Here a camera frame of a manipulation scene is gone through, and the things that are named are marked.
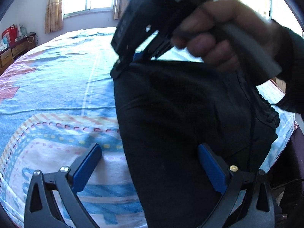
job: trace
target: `bed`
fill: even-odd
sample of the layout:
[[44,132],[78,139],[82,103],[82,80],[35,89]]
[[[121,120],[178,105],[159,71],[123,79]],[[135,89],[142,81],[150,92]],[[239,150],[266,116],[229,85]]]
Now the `bed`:
[[[31,175],[70,165],[93,143],[103,158],[78,196],[104,227],[147,227],[127,167],[116,119],[110,70],[117,60],[110,41],[115,28],[69,32],[31,50],[0,76],[0,203],[23,227]],[[172,49],[162,59],[199,61]],[[271,81],[258,87],[270,103],[284,94]],[[295,115],[280,116],[262,168],[269,171],[290,140]],[[66,223],[73,227],[55,193]]]

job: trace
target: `wall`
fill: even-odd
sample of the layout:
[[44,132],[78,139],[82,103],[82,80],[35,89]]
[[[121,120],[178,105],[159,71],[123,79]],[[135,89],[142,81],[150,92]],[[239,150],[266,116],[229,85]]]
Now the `wall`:
[[112,19],[112,12],[87,13],[63,19],[63,30],[45,34],[45,10],[48,0],[15,0],[0,21],[0,33],[12,24],[21,24],[28,32],[36,32],[39,44],[66,32],[80,29],[112,27],[117,21]]

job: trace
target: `blue clamp pad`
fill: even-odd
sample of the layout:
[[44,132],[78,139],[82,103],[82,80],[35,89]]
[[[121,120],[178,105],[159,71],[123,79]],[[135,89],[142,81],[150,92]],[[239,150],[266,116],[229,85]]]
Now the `blue clamp pad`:
[[226,192],[231,176],[229,166],[221,157],[215,155],[205,143],[199,145],[198,155],[214,190],[223,195]]
[[75,159],[68,175],[69,184],[74,193],[83,191],[101,157],[101,146],[95,144],[84,155]]
[[133,56],[133,61],[141,60],[142,57],[143,57],[143,51],[135,53],[134,56]]

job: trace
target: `red bag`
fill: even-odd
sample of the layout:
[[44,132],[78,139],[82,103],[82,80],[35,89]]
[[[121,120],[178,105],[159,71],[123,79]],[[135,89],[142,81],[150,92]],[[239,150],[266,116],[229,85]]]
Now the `red bag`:
[[11,45],[16,42],[17,33],[18,28],[16,28],[15,25],[12,25],[2,33],[2,38],[6,37],[7,42],[9,43],[9,45]]

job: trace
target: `black garment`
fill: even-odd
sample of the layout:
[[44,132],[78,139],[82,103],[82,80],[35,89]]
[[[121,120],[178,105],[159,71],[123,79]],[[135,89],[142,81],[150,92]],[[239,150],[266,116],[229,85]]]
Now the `black garment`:
[[287,83],[286,95],[277,103],[283,110],[304,114],[304,40],[286,27],[280,27],[282,45],[275,60],[283,72],[278,78]]
[[255,172],[277,138],[279,115],[240,72],[221,74],[203,63],[132,63],[114,88],[149,228],[196,228],[216,205],[219,194],[198,161],[200,143],[229,165]]

